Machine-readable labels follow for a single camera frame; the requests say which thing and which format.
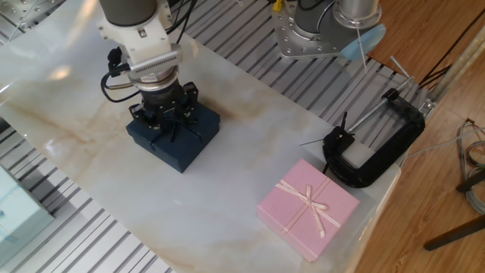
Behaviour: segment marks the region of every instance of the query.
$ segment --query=dark blue box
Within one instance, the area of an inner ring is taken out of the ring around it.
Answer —
[[[188,130],[180,128],[175,141],[171,143],[170,131],[157,138],[160,131],[149,129],[137,121],[131,121],[127,131],[138,145],[183,173],[219,131],[221,121],[218,113],[200,103],[197,103],[192,116],[197,118],[197,123],[189,125],[188,128],[199,133],[202,141]]]

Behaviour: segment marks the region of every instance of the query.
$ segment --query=wire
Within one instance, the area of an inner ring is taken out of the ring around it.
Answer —
[[[180,10],[182,9],[183,2],[184,2],[184,1],[185,1],[185,0],[182,0],[182,1],[180,2],[179,7],[177,8],[177,15],[175,16],[175,20],[174,20],[174,22],[177,22],[177,20],[179,19]]]
[[[441,77],[445,76],[446,75],[446,72],[448,72],[448,70],[451,68],[451,65],[443,68],[442,70],[440,71],[437,71],[436,73],[433,73],[430,75],[430,77],[428,78],[428,80],[422,84],[419,85],[419,88],[423,88],[427,85],[430,85],[432,84],[435,80],[438,80],[440,79]]]
[[[468,126],[472,126],[474,128],[478,128],[477,125],[473,124],[472,122],[470,121],[466,121],[465,123],[463,123],[463,125],[460,127],[460,130],[458,132],[458,135],[459,136],[464,136],[465,134],[463,134],[463,130],[468,127]],[[475,131],[481,131],[481,133],[485,134],[485,132],[482,130],[483,128],[478,128],[476,129]],[[470,178],[472,175],[474,175],[478,170],[482,170],[482,168],[480,167],[477,167],[477,168],[474,168],[473,170],[471,170],[468,174],[467,174],[467,165],[466,165],[466,155],[465,155],[465,150],[463,149],[463,142],[462,142],[462,139],[459,139],[458,140],[458,148],[460,150],[460,159],[461,159],[461,166],[462,166],[462,175],[463,175],[463,180],[467,180],[468,178]],[[475,194],[475,192],[473,191],[473,187],[468,190],[466,193],[465,193],[466,197],[467,197],[467,200],[468,202],[470,203],[471,207],[473,207],[477,212],[479,212],[480,214],[485,214],[485,202],[483,202],[480,198],[478,198],[477,194]]]
[[[451,51],[456,47],[456,45],[458,45],[458,43],[460,42],[460,40],[463,39],[463,37],[465,36],[465,34],[471,29],[471,27],[476,24],[476,22],[478,21],[478,19],[480,19],[480,17],[483,16],[483,14],[485,14],[485,9],[483,9],[476,17],[475,19],[465,28],[465,30],[463,30],[462,34],[457,38],[457,40],[452,44],[452,46],[448,49],[448,51],[441,57],[441,59],[434,65],[433,68],[431,68],[430,72],[427,73],[427,75],[423,78],[423,80],[419,83],[419,85],[422,85],[424,82],[426,82],[431,76],[431,74],[433,73],[433,71],[435,69],[438,68],[438,66],[445,60],[445,58],[449,55],[449,53],[451,53]]]
[[[20,23],[17,25],[17,27],[15,27],[15,30],[14,32],[10,35],[10,38],[8,38],[8,41],[10,42],[12,40],[12,38],[14,38],[14,35],[15,33],[17,32],[18,28],[23,24],[23,21],[25,20],[25,18],[27,18],[27,16],[29,16],[29,13],[32,11],[33,7],[35,5],[37,5],[37,2],[39,0],[36,0],[29,8],[29,10],[27,11],[27,13],[25,14],[25,16],[23,16],[22,20],[20,20]]]
[[[196,6],[196,3],[197,3],[197,0],[192,0],[190,2],[190,6],[189,6],[189,9],[186,11],[186,13],[180,18],[180,20],[178,20],[177,22],[174,23],[174,25],[172,25],[172,27],[169,27],[166,29],[167,31],[167,34],[170,34],[172,33],[176,28],[179,27],[179,25],[182,24],[182,22],[184,22],[185,19],[187,19],[190,14],[192,13],[192,10],[194,9],[194,7]]]
[[[358,31],[358,26],[356,28],[357,28],[358,46],[361,49],[362,62],[364,63],[365,74],[367,74],[368,70],[367,70],[367,64],[365,63],[364,49],[362,48],[361,33],[360,31]]]
[[[454,138],[452,140],[448,140],[448,141],[446,141],[444,143],[441,143],[441,144],[438,144],[438,145],[435,145],[435,146],[431,146],[431,147],[427,147],[426,149],[422,149],[420,151],[414,152],[414,153],[408,155],[407,157],[412,157],[412,156],[419,155],[419,154],[421,154],[423,152],[427,152],[427,151],[432,150],[432,149],[436,149],[436,148],[440,148],[440,147],[449,145],[450,143],[453,143],[456,140],[460,140],[460,139],[462,139],[464,137],[467,137],[467,136],[469,136],[469,135],[471,135],[473,133],[476,133],[478,131],[484,131],[484,130],[485,130],[485,127],[479,127],[479,128],[477,128],[475,130],[472,130],[472,131],[470,131],[468,133],[464,133],[464,134],[462,134],[460,136],[457,136],[456,138]]]
[[[484,147],[485,146],[485,141],[477,141],[475,143],[472,143],[468,148],[467,148],[467,158],[470,160],[471,164],[476,165],[479,168],[485,168],[485,164],[479,162],[475,158],[471,156],[471,152],[476,149],[477,147]]]
[[[185,19],[185,23],[183,24],[182,30],[180,31],[179,38],[177,39],[177,44],[178,44],[178,43],[180,42],[180,40],[182,39],[182,35],[183,35],[183,33],[185,32],[185,29],[186,29],[186,27],[187,27],[187,24],[189,23],[189,18],[190,18],[190,14],[191,14],[191,13],[192,13],[192,12],[190,12],[190,13],[187,15],[187,19]]]
[[[113,69],[112,71],[109,71],[105,76],[103,76],[103,78],[101,79],[101,91],[103,92],[103,94],[105,95],[106,99],[108,99],[108,101],[110,102],[114,102],[114,103],[119,103],[119,102],[124,102],[124,101],[127,101],[128,99],[131,99],[133,98],[134,96],[138,95],[139,94],[139,91],[129,95],[129,96],[126,96],[122,99],[112,99],[108,93],[106,92],[106,84],[108,83],[108,79],[113,75],[113,74],[116,74],[116,73],[121,73],[123,71],[129,71],[130,70],[130,65],[129,64],[122,64],[118,67],[116,67],[115,69]]]

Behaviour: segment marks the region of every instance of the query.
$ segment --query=black cable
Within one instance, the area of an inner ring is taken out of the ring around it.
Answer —
[[[178,20],[177,22],[174,23],[174,25],[172,25],[172,27],[169,27],[166,29],[167,31],[167,34],[170,34],[172,33],[176,28],[179,27],[179,25],[182,24],[182,22],[187,19],[190,14],[192,13],[192,10],[194,9],[194,7],[196,6],[196,3],[197,3],[197,0],[192,0],[190,2],[190,7],[189,9],[186,11],[186,13],[180,18],[180,20]]]
[[[434,82],[435,80],[438,80],[438,79],[440,79],[441,77],[445,76],[445,75],[446,75],[446,72],[448,72],[448,70],[449,70],[449,68],[450,68],[450,67],[451,67],[451,66],[448,66],[447,68],[442,69],[442,70],[440,70],[440,71],[438,71],[438,72],[436,72],[436,73],[432,74],[432,76],[430,76],[430,78],[429,78],[429,79],[428,79],[426,82],[424,82],[423,84],[421,84],[421,85],[419,86],[419,88],[423,88],[423,87],[425,87],[425,86],[427,86],[427,85],[431,84],[431,83],[432,83],[432,82]]]
[[[316,8],[317,6],[319,6],[319,4],[323,3],[325,0],[319,0],[316,4],[313,4],[307,8],[303,8],[302,6],[302,0],[298,0],[298,6],[300,7],[300,9],[302,11],[311,11],[312,9]]]
[[[190,18],[190,14],[187,16],[187,19],[185,19],[185,23],[183,24],[183,27],[182,27],[182,30],[180,31],[180,35],[179,35],[179,38],[177,39],[177,44],[180,42],[180,40],[182,39],[182,35],[183,33],[185,32],[185,29],[187,27],[187,24],[189,23],[189,18]]]
[[[435,69],[437,69],[437,67],[445,60],[445,58],[449,55],[449,53],[456,47],[456,45],[458,45],[458,43],[460,42],[461,39],[463,39],[463,37],[465,36],[465,34],[471,29],[471,27],[478,21],[478,19],[480,19],[480,17],[483,16],[483,14],[485,14],[485,9],[483,9],[476,17],[475,19],[465,28],[465,30],[463,30],[462,34],[457,38],[457,40],[452,44],[452,46],[448,49],[448,51],[445,53],[445,55],[443,55],[441,57],[441,59],[436,63],[436,65],[431,68],[430,72],[427,73],[426,76],[424,76],[423,80],[419,83],[419,85],[421,86],[423,83],[425,83],[431,76],[431,74],[433,73],[433,71]]]
[[[182,9],[183,2],[184,2],[184,1],[185,1],[185,0],[182,0],[182,1],[180,2],[179,7],[177,8],[177,15],[175,16],[175,20],[174,20],[174,22],[177,22],[177,20],[179,19],[180,10]]]
[[[139,94],[139,90],[127,97],[124,97],[122,99],[112,99],[108,93],[106,92],[106,84],[108,83],[108,79],[113,75],[113,74],[116,74],[116,73],[121,73],[123,71],[129,71],[130,70],[130,65],[129,64],[122,64],[118,67],[116,67],[115,69],[109,71],[107,74],[105,74],[103,76],[103,78],[101,79],[101,91],[103,92],[103,94],[105,95],[106,99],[108,99],[108,101],[110,102],[114,102],[114,103],[119,103],[119,102],[124,102],[124,101],[127,101],[128,99],[131,99],[133,98],[134,96],[138,95]]]

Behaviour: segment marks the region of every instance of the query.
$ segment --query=black clamp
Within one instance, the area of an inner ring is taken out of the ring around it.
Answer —
[[[343,152],[355,141],[353,134],[345,131],[346,114],[342,125],[335,127],[324,138],[323,151],[327,167],[351,187],[362,188],[372,185],[424,131],[423,115],[401,98],[397,89],[390,89],[382,98],[387,100],[386,105],[406,120],[406,124],[360,168],[355,168],[342,157]]]

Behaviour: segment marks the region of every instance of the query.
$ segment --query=marble surface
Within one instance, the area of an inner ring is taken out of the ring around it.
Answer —
[[[180,82],[196,84],[221,130],[180,174],[127,134],[127,107],[140,98],[113,104],[99,90],[116,46],[98,34],[100,16],[96,0],[68,0],[3,46],[0,115],[178,273],[353,271],[399,167],[366,189],[343,186],[360,205],[306,262],[256,208],[301,158],[323,168],[322,143],[299,144],[332,126],[186,36]],[[345,156],[359,166],[371,154],[355,143]]]

